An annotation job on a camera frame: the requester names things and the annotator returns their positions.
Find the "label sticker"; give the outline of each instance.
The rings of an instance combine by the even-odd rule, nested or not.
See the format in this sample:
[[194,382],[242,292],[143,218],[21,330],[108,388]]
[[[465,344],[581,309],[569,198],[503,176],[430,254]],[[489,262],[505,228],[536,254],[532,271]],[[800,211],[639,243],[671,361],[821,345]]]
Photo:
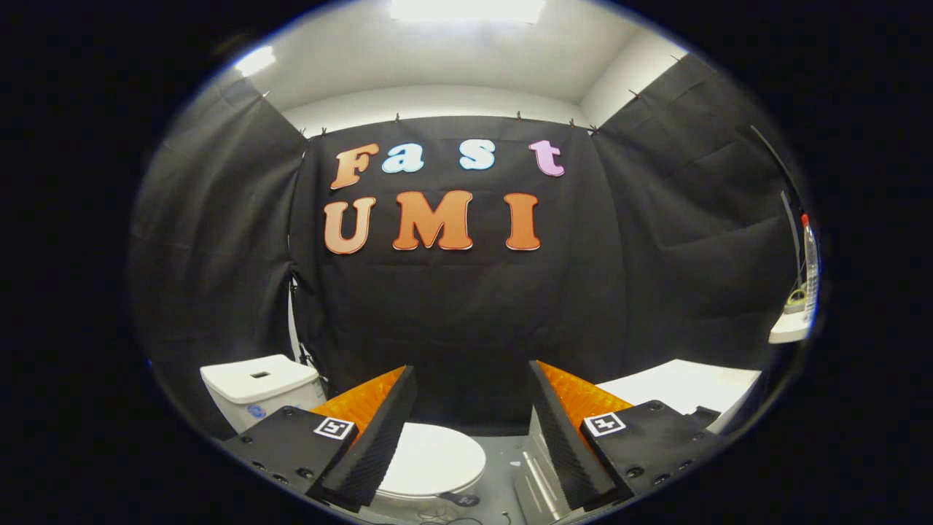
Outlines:
[[258,404],[249,405],[246,408],[246,412],[249,412],[250,415],[256,419],[263,419],[266,417],[266,411]]
[[321,421],[321,424],[314,429],[314,433],[321,434],[325,437],[331,437],[333,439],[343,439],[350,433],[350,429],[353,428],[354,423],[352,421],[344,421],[343,419],[327,418]]
[[619,416],[616,416],[612,412],[603,414],[602,416],[584,418],[583,421],[586,422],[586,426],[590,429],[590,433],[593,437],[618,432],[625,428],[625,423],[619,419]]

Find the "black fabric backdrop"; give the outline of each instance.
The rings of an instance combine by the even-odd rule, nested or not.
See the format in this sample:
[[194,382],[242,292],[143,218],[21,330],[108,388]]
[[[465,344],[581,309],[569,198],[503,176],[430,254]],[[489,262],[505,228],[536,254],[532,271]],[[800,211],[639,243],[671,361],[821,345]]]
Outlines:
[[[487,170],[459,164],[461,142],[489,139]],[[549,140],[561,151],[561,177],[542,173],[528,146]],[[336,191],[338,153],[379,144],[360,180]],[[425,166],[387,174],[393,146],[424,148]],[[435,208],[444,193],[473,194],[468,250],[437,245],[392,248],[400,192],[423,192]],[[541,247],[513,251],[503,198],[537,197]],[[343,201],[343,234],[355,229],[355,199],[372,196],[366,245],[350,255],[324,244],[323,207]],[[412,364],[419,397],[412,420],[472,433],[521,433],[530,416],[527,362],[540,359],[592,380],[622,366],[622,253],[616,210],[584,129],[539,121],[449,117],[385,122],[316,137],[309,143],[292,209],[291,248],[299,277],[296,316],[313,327],[312,354],[333,393],[402,364]]]
[[285,234],[304,144],[248,81],[218,78],[174,123],[137,196],[137,332],[168,393],[214,436],[234,432],[200,368],[291,354]]
[[[551,122],[440,117],[306,141],[247,82],[221,85],[157,153],[131,257],[153,370],[212,435],[231,429],[198,368],[291,354],[291,273],[299,339],[330,395],[413,364],[412,420],[474,435],[526,431],[531,359],[601,382],[675,358],[750,368],[774,358],[767,337],[794,281],[794,248],[787,185],[749,125],[783,144],[692,57],[592,136]],[[491,168],[459,165],[468,138],[495,143]],[[538,140],[561,150],[563,176],[538,169],[528,149]],[[359,182],[332,191],[336,155],[373,142],[380,151]],[[424,148],[425,166],[383,172],[388,150],[409,142]],[[436,207],[451,190],[473,194],[473,248],[393,249],[396,195],[423,192]],[[505,245],[511,192],[539,200],[536,251]],[[366,245],[328,251],[323,207],[350,205],[349,237],[353,201],[369,196]]]
[[750,126],[772,128],[692,55],[640,95],[592,137],[625,253],[625,373],[671,359],[767,368],[796,275],[787,185]]

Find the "white shelf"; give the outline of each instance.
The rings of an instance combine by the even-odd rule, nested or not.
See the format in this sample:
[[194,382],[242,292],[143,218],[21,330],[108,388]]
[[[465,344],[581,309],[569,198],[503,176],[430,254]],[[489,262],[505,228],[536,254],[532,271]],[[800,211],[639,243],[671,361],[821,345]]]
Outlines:
[[805,313],[805,311],[801,311],[781,315],[781,319],[778,319],[774,324],[774,328],[771,328],[771,336],[768,338],[768,342],[773,344],[791,343],[806,339],[807,335],[810,334],[811,323],[803,320]]

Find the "light blue letter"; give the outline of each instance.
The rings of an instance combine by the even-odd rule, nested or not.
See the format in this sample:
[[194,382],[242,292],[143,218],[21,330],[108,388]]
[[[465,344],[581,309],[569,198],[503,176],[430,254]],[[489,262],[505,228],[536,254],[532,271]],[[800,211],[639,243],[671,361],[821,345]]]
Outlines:
[[495,144],[484,138],[470,138],[460,145],[460,165],[464,169],[489,169],[495,162]]
[[421,160],[422,147],[414,144],[400,144],[389,149],[389,158],[383,163],[385,173],[398,173],[405,170],[409,173],[416,172],[425,165]]

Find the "toilet seat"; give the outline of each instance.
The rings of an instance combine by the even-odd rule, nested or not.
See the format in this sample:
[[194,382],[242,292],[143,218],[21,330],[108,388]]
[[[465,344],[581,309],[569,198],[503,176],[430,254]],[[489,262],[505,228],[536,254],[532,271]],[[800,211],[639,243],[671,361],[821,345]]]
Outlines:
[[468,435],[436,425],[405,423],[376,493],[392,500],[429,500],[472,487],[485,466],[485,452]]

